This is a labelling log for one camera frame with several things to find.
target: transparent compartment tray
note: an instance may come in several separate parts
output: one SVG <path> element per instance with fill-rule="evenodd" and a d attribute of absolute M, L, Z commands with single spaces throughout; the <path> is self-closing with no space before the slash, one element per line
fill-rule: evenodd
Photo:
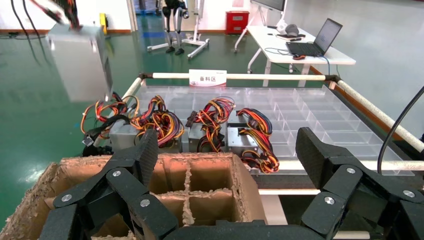
<path fill-rule="evenodd" d="M 295 143 L 301 127 L 309 127 L 328 144 L 347 148 L 360 160 L 377 162 L 382 140 L 373 133 L 327 87 L 322 88 L 240 88 L 240 87 L 161 87 L 147 86 L 135 94 L 140 109 L 145 111 L 152 97 L 160 95 L 167 108 L 185 124 L 192 111 L 198 111 L 216 97 L 227 96 L 235 101 L 235 110 L 255 108 L 268 116 L 272 123 L 270 137 L 275 155 L 297 161 Z M 188 149 L 188 131 L 182 135 L 182 147 Z M 383 161 L 401 158 L 390 148 Z M 387 175 L 412 175 L 410 171 L 386 171 Z"/>

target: sign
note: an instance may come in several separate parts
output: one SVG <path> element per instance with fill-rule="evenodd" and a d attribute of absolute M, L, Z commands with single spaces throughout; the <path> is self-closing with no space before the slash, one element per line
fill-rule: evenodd
<path fill-rule="evenodd" d="M 227 84 L 226 70 L 190 69 L 188 74 L 191 87 L 225 87 Z"/>

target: epoxy floor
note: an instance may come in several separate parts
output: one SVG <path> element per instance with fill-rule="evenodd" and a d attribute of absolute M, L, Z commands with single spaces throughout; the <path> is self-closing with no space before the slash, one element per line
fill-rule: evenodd
<path fill-rule="evenodd" d="M 250 58 L 258 46 L 245 37 L 239 52 L 232 49 L 238 36 L 204 34 L 210 45 L 196 58 L 188 61 L 186 54 L 175 56 L 165 50 L 146 51 L 149 45 L 161 44 L 160 17 L 139 17 L 139 32 L 112 36 L 106 40 L 114 90 L 123 95 L 141 72 L 186 73 L 189 69 L 227 70 L 246 73 Z M 51 162 L 73 157 L 83 150 L 80 121 L 82 112 L 91 102 L 72 103 L 68 100 L 45 39 L 0 39 L 0 228 L 21 202 L 25 191 L 32 187 Z M 263 73 L 266 58 L 261 54 L 252 70 Z M 272 66 L 271 73 L 287 74 L 287 65 Z M 182 85 L 183 81 L 150 81 L 150 84 Z M 238 81 L 240 87 L 261 87 L 261 81 Z M 297 81 L 280 87 L 295 87 Z"/>

